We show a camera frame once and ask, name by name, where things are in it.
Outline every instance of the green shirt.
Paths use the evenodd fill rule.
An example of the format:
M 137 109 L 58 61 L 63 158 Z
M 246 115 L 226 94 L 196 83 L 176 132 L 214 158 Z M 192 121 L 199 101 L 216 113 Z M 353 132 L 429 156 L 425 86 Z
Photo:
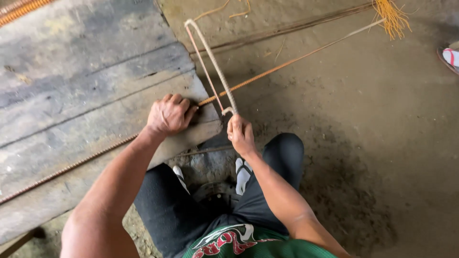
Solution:
M 289 239 L 274 231 L 239 224 L 217 228 L 196 240 L 184 258 L 336 258 L 305 240 Z

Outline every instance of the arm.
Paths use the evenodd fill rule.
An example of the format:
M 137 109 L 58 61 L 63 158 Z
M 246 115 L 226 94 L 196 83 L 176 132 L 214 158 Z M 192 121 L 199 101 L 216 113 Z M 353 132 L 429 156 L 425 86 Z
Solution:
M 320 224 L 300 193 L 262 159 L 255 147 L 252 124 L 239 115 L 233 116 L 228 122 L 228 139 L 253 168 L 269 208 L 292 238 L 309 241 L 341 258 L 350 257 Z
M 62 258 L 139 256 L 122 220 L 158 146 L 188 127 L 197 110 L 189 106 L 179 94 L 153 104 L 139 136 L 108 164 L 70 215 L 62 232 Z

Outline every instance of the black pants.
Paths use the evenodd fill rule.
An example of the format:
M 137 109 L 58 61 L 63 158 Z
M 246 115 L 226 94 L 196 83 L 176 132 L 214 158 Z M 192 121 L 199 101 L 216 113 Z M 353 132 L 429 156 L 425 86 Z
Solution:
M 274 137 L 263 150 L 263 160 L 298 190 L 302 177 L 303 142 L 294 134 Z M 185 191 L 172 169 L 161 164 L 147 171 L 134 201 L 153 243 L 164 258 L 182 257 L 198 238 L 215 228 L 250 223 L 288 235 L 266 203 L 257 178 L 251 176 L 232 214 L 212 217 Z

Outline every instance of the hand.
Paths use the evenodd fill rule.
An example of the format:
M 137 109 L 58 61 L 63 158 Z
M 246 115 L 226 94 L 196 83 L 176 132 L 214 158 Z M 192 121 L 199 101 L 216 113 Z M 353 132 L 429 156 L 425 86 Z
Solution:
M 239 114 L 234 115 L 228 122 L 228 139 L 233 143 L 234 149 L 245 158 L 257 152 L 255 147 L 252 124 L 243 119 Z
M 197 106 L 189 107 L 190 101 L 180 94 L 167 94 L 153 103 L 146 127 L 164 136 L 174 135 L 188 127 L 198 109 Z

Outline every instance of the concrete floor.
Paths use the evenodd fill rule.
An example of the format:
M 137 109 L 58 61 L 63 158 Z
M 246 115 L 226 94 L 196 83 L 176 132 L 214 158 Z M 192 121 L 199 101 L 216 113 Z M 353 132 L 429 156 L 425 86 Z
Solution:
M 197 23 L 213 45 L 363 2 L 251 1 L 247 18 L 230 19 L 247 8 L 233 0 Z M 159 0 L 188 49 L 192 47 L 183 22 L 223 3 Z M 406 31 L 404 39 L 390 41 L 382 28 L 373 28 L 257 80 L 234 96 L 241 114 L 253 123 L 259 148 L 279 132 L 293 132 L 303 140 L 301 193 L 349 252 L 365 257 L 454 257 L 459 252 L 459 77 L 435 51 L 459 39 L 459 2 L 397 4 L 406 4 L 406 12 L 418 9 L 409 16 L 413 32 Z M 216 57 L 229 84 L 236 85 L 369 24 L 374 15 L 366 11 Z M 174 162 L 188 167 L 189 184 L 225 179 L 235 154 L 213 155 Z M 47 257 L 57 257 L 59 229 L 55 236 L 52 230 L 64 221 L 50 222 L 54 226 L 47 226 L 48 240 L 34 240 L 13 257 L 38 257 L 32 255 L 37 251 L 28 251 L 45 249 L 53 250 Z M 135 210 L 125 221 L 141 257 L 157 257 Z

